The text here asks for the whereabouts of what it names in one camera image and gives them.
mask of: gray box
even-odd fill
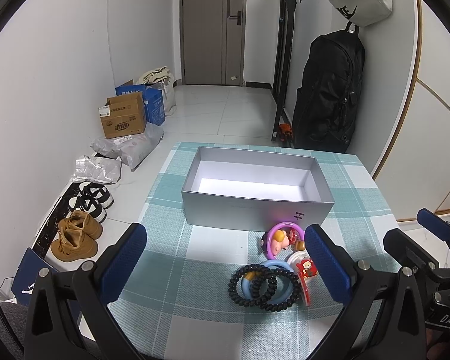
[[[314,157],[218,147],[198,148],[182,198],[191,225],[251,231],[321,225],[335,202]]]

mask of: backpack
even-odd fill
[[[298,149],[345,152],[355,130],[365,49],[345,30],[319,36],[310,46],[292,121]]]

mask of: checkered tablecloth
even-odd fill
[[[146,199],[139,221],[148,242],[117,302],[109,309],[135,347],[167,360],[305,359],[340,312],[321,278],[310,283],[312,305],[279,313],[246,309],[228,297],[233,271],[265,260],[262,233],[189,225],[181,188],[199,146],[233,147],[316,157],[335,198],[322,224],[354,260],[398,270],[383,250],[397,222],[358,158],[277,147],[178,143]],[[280,253],[286,259],[290,250]],[[370,330],[366,324],[363,334]]]

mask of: shoe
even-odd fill
[[[112,195],[102,184],[84,182],[79,185],[80,195],[97,200],[104,209],[113,204]]]
[[[50,249],[60,261],[69,263],[94,257],[98,252],[98,244],[84,231],[66,227],[58,228],[58,239],[52,242]]]
[[[93,198],[87,196],[76,196],[68,201],[70,212],[80,210],[88,212],[98,223],[102,223],[107,217],[107,212],[102,205]]]
[[[58,223],[60,231],[66,228],[83,231],[92,239],[99,239],[104,229],[88,212],[80,210],[75,210],[70,218],[62,219]]]

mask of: door handle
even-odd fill
[[[238,26],[242,25],[242,11],[237,11],[236,15],[230,15],[228,18],[236,19],[236,25],[238,25]]]

